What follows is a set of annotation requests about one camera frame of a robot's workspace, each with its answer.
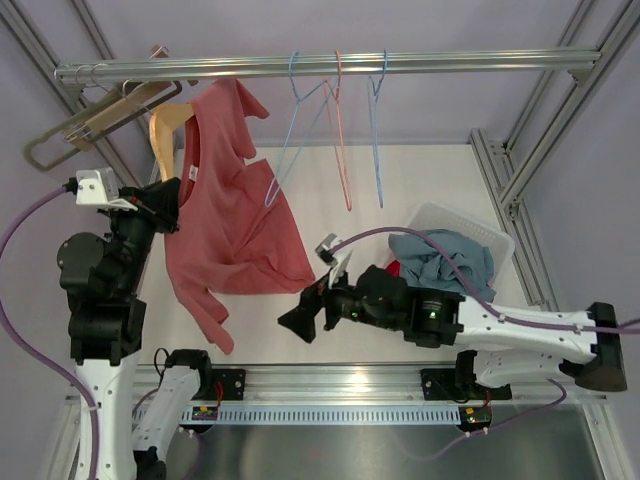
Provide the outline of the red t shirt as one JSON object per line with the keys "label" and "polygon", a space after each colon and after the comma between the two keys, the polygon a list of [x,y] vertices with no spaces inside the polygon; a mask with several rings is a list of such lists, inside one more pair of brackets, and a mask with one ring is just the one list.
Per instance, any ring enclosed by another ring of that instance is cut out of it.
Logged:
{"label": "red t shirt", "polygon": [[401,264],[397,260],[390,262],[385,270],[394,277],[401,276]]}

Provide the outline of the dusty pink garment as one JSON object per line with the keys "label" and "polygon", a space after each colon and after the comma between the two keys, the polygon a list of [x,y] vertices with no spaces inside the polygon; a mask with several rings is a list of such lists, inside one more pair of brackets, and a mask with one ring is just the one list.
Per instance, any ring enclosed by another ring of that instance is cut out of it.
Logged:
{"label": "dusty pink garment", "polygon": [[218,295],[297,293],[315,275],[284,194],[265,204],[274,174],[255,158],[246,120],[268,110],[236,79],[213,83],[190,105],[179,228],[164,238],[166,268],[206,340],[230,354],[229,312]]}

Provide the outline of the grey t shirt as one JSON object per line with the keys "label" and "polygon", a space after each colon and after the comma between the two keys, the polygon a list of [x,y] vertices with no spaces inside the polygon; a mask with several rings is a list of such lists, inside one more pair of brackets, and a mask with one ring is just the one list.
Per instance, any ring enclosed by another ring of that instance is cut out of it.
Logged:
{"label": "grey t shirt", "polygon": [[[490,283],[495,266],[488,247],[446,229],[424,230],[423,234],[445,252],[484,301],[494,300],[496,292]],[[390,234],[388,245],[399,264],[399,276],[410,287],[468,294],[450,263],[421,238],[411,234]]]}

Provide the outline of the pink hanger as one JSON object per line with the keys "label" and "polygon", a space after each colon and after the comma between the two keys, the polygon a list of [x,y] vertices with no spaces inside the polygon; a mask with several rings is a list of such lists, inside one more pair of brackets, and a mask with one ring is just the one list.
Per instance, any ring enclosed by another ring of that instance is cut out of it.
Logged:
{"label": "pink hanger", "polygon": [[331,134],[336,135],[336,143],[334,144],[334,155],[338,170],[340,185],[348,212],[352,211],[353,201],[351,194],[351,185],[349,179],[348,163],[346,158],[346,149],[344,142],[344,129],[342,124],[340,91],[342,82],[342,58],[341,53],[336,50],[334,52],[337,63],[337,74],[334,81],[326,79],[325,95],[327,100],[327,115]]}

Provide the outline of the light blue wire hanger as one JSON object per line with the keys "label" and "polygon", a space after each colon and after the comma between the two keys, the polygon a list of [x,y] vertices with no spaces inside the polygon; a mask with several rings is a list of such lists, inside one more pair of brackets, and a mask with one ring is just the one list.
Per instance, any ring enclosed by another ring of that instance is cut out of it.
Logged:
{"label": "light blue wire hanger", "polygon": [[379,78],[375,80],[372,75],[369,75],[368,76],[369,84],[367,89],[373,169],[374,169],[374,176],[375,176],[375,183],[376,183],[378,205],[380,208],[384,207],[384,189],[383,189],[383,182],[382,182],[381,160],[380,160],[380,153],[379,153],[378,104],[379,104],[380,90],[384,82],[384,79],[386,77],[386,73],[388,69],[388,62],[389,62],[388,51],[384,50],[383,63],[380,70]]}

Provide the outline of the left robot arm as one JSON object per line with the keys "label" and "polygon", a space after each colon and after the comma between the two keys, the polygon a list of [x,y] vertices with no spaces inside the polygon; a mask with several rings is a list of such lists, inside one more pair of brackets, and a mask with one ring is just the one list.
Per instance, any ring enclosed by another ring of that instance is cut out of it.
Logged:
{"label": "left robot arm", "polygon": [[70,308],[70,356],[82,393],[79,479],[164,479],[166,456],[188,403],[213,383],[209,354],[169,354],[139,424],[133,387],[146,304],[139,284],[154,237],[178,229],[180,182],[118,187],[108,169],[81,170],[72,183],[79,206],[106,215],[104,236],[78,233],[59,248],[60,286]]}

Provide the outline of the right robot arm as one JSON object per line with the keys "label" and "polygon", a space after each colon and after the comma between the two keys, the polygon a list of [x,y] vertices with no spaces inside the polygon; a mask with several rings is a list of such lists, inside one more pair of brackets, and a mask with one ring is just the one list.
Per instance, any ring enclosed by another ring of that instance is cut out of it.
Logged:
{"label": "right robot arm", "polygon": [[355,284],[346,274],[326,274],[301,292],[278,323],[311,343],[318,314],[324,314],[327,331],[350,320],[399,332],[421,348],[458,348],[455,380],[461,388],[569,378],[590,391],[627,389],[620,327],[606,303],[575,312],[497,307],[470,295],[411,287],[371,266]]}

